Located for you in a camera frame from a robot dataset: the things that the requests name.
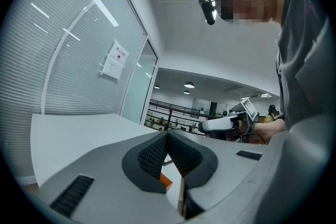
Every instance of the person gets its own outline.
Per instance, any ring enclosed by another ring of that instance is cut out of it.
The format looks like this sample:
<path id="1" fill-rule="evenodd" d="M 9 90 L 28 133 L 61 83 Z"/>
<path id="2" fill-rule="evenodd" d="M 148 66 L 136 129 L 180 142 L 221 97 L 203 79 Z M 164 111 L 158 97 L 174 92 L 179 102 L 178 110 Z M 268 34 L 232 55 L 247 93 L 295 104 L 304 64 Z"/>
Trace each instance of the person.
<path id="1" fill-rule="evenodd" d="M 313 45 L 328 17 L 318 0 L 215 0 L 219 16 L 226 20 L 248 20 L 249 23 L 273 21 L 280 25 L 276 38 L 279 52 L 276 73 L 280 86 L 280 115 L 276 121 L 256 123 L 254 133 L 268 143 L 273 135 L 290 129 L 295 123 L 314 115 L 310 101 L 297 74 L 304 67 Z M 240 121 L 241 133 L 246 122 Z"/>
<path id="2" fill-rule="evenodd" d="M 270 105 L 268 108 L 268 114 L 266 115 L 264 122 L 272 122 L 278 118 L 278 111 L 275 108 L 275 105 Z"/>

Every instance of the black railing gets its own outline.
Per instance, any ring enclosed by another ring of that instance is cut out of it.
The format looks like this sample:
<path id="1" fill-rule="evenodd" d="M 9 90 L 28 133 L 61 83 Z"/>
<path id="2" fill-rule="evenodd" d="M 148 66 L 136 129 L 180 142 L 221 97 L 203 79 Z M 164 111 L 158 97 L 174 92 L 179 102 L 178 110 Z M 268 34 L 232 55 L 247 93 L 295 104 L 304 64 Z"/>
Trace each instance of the black railing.
<path id="1" fill-rule="evenodd" d="M 154 107 L 156 109 L 160 108 L 160 110 L 164 110 L 164 112 L 151 109 L 150 107 Z M 156 101 L 156 100 L 151 100 L 150 101 L 148 111 L 156 112 L 156 113 L 159 113 L 159 114 L 163 115 L 160 118 L 158 116 L 150 115 L 147 112 L 145 125 L 150 127 L 150 128 L 156 129 L 156 130 L 174 129 L 174 130 L 183 130 L 185 132 L 194 133 L 193 132 L 194 130 L 198 130 L 198 123 L 200 121 L 194 120 L 194 119 L 186 119 L 186 118 L 183 118 L 182 116 L 185 116 L 185 115 L 197 116 L 198 119 L 199 119 L 199 117 L 203 117 L 203 118 L 207 118 L 208 120 L 218 118 L 218 117 L 212 116 L 212 115 L 201 114 L 200 110 L 185 108 L 183 106 L 172 105 L 172 104 L 168 104 L 168 103 L 164 103 L 164 102 L 159 102 L 159 101 Z M 172 118 L 191 121 L 191 122 L 194 122 L 194 124 L 192 124 L 192 125 L 183 124 L 183 123 L 180 123 L 178 121 L 173 122 Z"/>

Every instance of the gray shirt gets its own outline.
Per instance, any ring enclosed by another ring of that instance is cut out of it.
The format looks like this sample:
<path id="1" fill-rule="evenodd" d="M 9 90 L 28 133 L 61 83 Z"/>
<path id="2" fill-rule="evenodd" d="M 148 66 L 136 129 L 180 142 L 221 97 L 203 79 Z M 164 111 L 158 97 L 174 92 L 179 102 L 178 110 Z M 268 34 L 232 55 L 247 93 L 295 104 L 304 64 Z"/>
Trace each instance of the gray shirt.
<path id="1" fill-rule="evenodd" d="M 318 0 L 284 0 L 281 33 L 276 39 L 279 52 L 276 70 L 280 84 L 281 112 L 289 129 L 313 115 L 309 99 L 296 75 L 319 35 L 326 13 Z"/>

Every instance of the railing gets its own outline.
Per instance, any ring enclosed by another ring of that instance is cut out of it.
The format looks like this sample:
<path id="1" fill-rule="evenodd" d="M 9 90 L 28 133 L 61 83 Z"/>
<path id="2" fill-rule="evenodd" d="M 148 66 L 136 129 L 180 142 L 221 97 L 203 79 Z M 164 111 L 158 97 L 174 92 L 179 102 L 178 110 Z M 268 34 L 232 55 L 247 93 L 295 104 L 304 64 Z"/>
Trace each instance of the railing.
<path id="1" fill-rule="evenodd" d="M 155 116 L 153 114 L 149 114 L 149 111 L 157 113 L 158 115 Z M 201 120 L 196 120 L 191 116 L 196 116 L 197 119 L 200 119 L 201 117 Z M 204 135 L 198 130 L 198 123 L 203 121 L 202 118 L 203 120 L 210 120 L 217 119 L 218 117 L 201 114 L 200 110 L 151 100 L 146 115 L 145 126 L 156 130 L 183 130 L 189 133 Z"/>

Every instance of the vr headset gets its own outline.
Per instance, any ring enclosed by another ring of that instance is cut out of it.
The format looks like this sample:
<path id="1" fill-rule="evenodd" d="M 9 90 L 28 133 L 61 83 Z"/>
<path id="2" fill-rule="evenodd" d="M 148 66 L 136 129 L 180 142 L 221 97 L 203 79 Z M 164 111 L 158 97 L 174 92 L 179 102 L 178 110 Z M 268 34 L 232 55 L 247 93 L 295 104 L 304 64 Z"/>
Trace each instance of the vr headset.
<path id="1" fill-rule="evenodd" d="M 208 24 L 213 25 L 215 18 L 213 12 L 216 10 L 218 15 L 227 22 L 233 21 L 232 0 L 198 0 L 199 5 L 205 16 L 205 20 Z"/>

